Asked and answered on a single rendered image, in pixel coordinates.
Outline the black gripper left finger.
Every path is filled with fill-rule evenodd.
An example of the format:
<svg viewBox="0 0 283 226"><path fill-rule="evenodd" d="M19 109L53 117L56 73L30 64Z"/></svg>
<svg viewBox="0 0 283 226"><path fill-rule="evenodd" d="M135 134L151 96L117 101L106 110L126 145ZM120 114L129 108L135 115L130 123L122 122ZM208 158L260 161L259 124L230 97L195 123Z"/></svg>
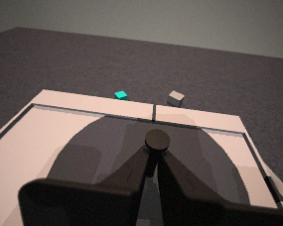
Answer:
<svg viewBox="0 0 283 226"><path fill-rule="evenodd" d="M18 191L22 223L43 226L136 226L150 150L143 145L98 184L41 177Z"/></svg>

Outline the grey square tray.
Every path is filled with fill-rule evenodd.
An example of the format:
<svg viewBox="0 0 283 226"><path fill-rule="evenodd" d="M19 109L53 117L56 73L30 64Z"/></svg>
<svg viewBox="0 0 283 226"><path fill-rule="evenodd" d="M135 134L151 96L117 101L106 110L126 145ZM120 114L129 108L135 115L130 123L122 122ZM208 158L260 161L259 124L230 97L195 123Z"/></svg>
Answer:
<svg viewBox="0 0 283 226"><path fill-rule="evenodd" d="M283 198L238 116L44 89L0 130L0 226L24 226L19 189L47 177L71 137L105 115L201 128L237 167L251 205L283 209Z"/></svg>

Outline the dark steel pin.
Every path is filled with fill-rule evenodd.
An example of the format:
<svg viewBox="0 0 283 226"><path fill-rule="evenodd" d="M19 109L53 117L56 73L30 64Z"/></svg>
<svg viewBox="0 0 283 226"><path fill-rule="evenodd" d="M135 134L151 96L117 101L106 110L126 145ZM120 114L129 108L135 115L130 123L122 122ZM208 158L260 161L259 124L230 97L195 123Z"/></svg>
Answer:
<svg viewBox="0 0 283 226"><path fill-rule="evenodd" d="M145 145L150 150L146 176L152 177L154 175L160 153L169 148L170 137L162 130L150 130L145 136Z"/></svg>

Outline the small grey cube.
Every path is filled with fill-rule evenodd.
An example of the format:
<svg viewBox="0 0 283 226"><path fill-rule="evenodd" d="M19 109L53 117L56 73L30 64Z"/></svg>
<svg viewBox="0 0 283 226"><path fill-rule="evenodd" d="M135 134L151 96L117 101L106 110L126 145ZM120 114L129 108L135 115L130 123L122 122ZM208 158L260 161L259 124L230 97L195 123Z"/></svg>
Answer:
<svg viewBox="0 0 283 226"><path fill-rule="evenodd" d="M169 94L167 101L176 106L179 106L183 102L184 97L185 95L178 93L176 91L173 91L172 93Z"/></svg>

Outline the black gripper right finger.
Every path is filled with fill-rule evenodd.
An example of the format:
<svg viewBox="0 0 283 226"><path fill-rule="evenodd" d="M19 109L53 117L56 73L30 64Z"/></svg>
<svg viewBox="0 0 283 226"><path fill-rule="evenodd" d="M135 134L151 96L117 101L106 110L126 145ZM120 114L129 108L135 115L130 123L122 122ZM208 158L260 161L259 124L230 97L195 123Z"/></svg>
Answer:
<svg viewBox="0 0 283 226"><path fill-rule="evenodd" d="M164 226L283 226L283 209L224 199L168 150L157 176Z"/></svg>

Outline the small teal block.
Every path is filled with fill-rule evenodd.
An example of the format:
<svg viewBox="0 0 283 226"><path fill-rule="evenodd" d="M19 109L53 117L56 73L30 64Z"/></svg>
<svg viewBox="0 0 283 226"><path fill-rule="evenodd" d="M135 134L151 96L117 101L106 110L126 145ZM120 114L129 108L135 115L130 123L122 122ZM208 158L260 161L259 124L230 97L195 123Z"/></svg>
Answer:
<svg viewBox="0 0 283 226"><path fill-rule="evenodd" d="M114 98L117 100L125 100L127 101L127 95L123 91L119 91L114 93Z"/></svg>

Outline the dark grey round disc with small centre hole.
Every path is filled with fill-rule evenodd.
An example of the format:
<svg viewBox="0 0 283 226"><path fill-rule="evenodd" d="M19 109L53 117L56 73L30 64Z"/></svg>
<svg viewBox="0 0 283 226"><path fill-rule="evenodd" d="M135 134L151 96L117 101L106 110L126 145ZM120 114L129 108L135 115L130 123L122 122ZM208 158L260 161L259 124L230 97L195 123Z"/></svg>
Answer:
<svg viewBox="0 0 283 226"><path fill-rule="evenodd" d="M82 128L62 148L47 178L98 184L122 167L150 130L170 137L167 149L224 199L250 205L242 177L221 145L201 128L105 115ZM145 179L136 226L164 226L157 166Z"/></svg>

